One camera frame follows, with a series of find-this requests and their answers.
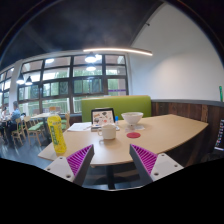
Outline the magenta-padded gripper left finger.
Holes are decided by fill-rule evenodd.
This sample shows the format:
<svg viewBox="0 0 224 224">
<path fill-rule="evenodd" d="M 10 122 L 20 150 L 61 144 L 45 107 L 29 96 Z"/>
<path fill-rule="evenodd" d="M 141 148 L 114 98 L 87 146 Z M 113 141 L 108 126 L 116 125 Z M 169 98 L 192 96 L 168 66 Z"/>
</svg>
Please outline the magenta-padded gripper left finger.
<svg viewBox="0 0 224 224">
<path fill-rule="evenodd" d="M 94 145 L 91 144 L 68 157 L 59 156 L 45 171 L 81 186 L 93 156 Z"/>
</svg>

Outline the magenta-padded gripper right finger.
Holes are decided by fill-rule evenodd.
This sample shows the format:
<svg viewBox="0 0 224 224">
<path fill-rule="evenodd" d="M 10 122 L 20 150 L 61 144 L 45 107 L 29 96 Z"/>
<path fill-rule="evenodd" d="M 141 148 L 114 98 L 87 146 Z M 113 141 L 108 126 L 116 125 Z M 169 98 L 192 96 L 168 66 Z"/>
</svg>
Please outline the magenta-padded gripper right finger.
<svg viewBox="0 0 224 224">
<path fill-rule="evenodd" d="M 155 154 L 143 147 L 131 144 L 129 154 L 138 170 L 143 185 L 150 184 L 183 169 L 166 153 Z"/>
</svg>

